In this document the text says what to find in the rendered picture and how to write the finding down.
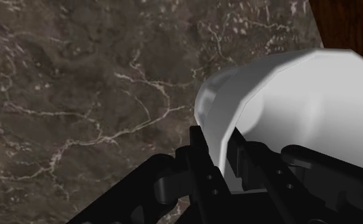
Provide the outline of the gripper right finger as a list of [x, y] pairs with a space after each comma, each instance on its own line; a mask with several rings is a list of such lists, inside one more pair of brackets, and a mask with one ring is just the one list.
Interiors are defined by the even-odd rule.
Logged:
[[276, 153], [238, 129], [227, 149], [242, 188], [272, 199], [284, 224], [363, 224], [363, 168], [296, 144]]

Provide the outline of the white cup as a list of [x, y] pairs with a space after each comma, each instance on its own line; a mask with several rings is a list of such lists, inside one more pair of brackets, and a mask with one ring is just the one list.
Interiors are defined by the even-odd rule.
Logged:
[[202, 83], [195, 119], [232, 192], [242, 191], [227, 157], [234, 130], [274, 152], [296, 144], [363, 168], [363, 57], [314, 48], [221, 69]]

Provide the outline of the brown wooden furniture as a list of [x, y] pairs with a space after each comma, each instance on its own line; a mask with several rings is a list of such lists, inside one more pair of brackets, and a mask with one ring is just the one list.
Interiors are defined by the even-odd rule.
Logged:
[[363, 56], [363, 0], [308, 0], [326, 48]]

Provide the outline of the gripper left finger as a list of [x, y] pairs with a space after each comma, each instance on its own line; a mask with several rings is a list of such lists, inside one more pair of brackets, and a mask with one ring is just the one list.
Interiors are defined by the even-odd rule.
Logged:
[[175, 156], [149, 157], [66, 224], [157, 224], [185, 196], [190, 205], [175, 224], [225, 223], [221, 205], [231, 194], [201, 128], [190, 127], [189, 136]]

